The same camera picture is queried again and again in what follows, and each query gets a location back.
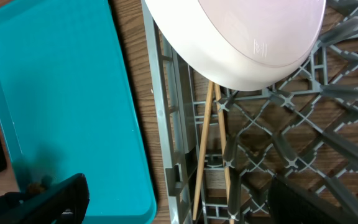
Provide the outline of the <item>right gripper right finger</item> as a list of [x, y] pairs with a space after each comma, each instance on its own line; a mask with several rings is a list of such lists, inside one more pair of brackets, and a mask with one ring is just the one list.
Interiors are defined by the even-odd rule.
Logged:
[[267, 202], [276, 224], [358, 224], [355, 215], [280, 176], [272, 179]]

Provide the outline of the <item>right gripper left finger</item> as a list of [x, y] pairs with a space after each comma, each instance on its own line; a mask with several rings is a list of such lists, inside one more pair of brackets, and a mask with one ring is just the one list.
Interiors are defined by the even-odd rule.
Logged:
[[84, 174], [48, 187], [36, 182], [0, 196], [0, 223], [83, 223], [89, 202]]

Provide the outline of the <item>wooden chopstick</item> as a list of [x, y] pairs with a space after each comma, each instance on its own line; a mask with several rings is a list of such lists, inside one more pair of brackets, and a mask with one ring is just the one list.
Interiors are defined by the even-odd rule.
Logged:
[[[217, 83], [214, 84], [214, 91], [216, 97], [216, 107], [218, 111], [218, 125], [219, 125], [219, 133], [220, 133], [220, 140], [221, 140], [221, 150], [222, 150], [222, 155], [224, 155], [225, 147], [227, 143], [226, 128], [225, 128], [225, 121], [224, 121], [224, 113], [219, 104], [219, 100], [221, 99], [221, 90], [220, 90], [220, 86]], [[227, 202], [229, 202], [229, 193], [230, 193], [230, 186], [231, 186], [230, 173], [228, 167], [223, 166], [223, 168], [224, 168], [224, 178], [226, 184], [226, 197], [227, 197]]]
[[193, 202], [193, 215], [192, 215], [193, 221], [197, 220], [198, 205], [200, 202], [201, 184], [202, 184], [202, 180], [203, 180], [203, 170], [204, 170], [204, 160], [205, 160], [205, 156], [206, 156], [206, 145], [207, 145], [209, 124], [210, 124], [210, 119], [211, 119], [211, 105], [213, 103], [213, 93], [214, 93], [214, 83], [210, 80], [208, 82], [206, 103], [205, 103], [205, 107], [204, 107], [203, 127], [202, 127], [202, 131], [201, 131], [201, 141], [200, 141], [198, 166], [197, 166], [197, 173], [196, 173], [195, 196], [194, 196], [194, 202]]

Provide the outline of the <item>teal serving tray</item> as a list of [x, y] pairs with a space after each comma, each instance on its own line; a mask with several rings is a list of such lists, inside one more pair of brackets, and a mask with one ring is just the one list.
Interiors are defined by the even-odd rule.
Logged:
[[86, 177], [86, 223], [151, 223], [157, 203], [107, 0], [0, 8], [0, 124], [21, 190]]

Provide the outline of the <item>large white plate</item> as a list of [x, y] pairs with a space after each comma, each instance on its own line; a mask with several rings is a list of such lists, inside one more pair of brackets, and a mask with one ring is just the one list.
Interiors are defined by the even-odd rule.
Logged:
[[208, 80], [240, 91], [293, 73], [319, 36], [325, 0], [146, 0], [177, 54]]

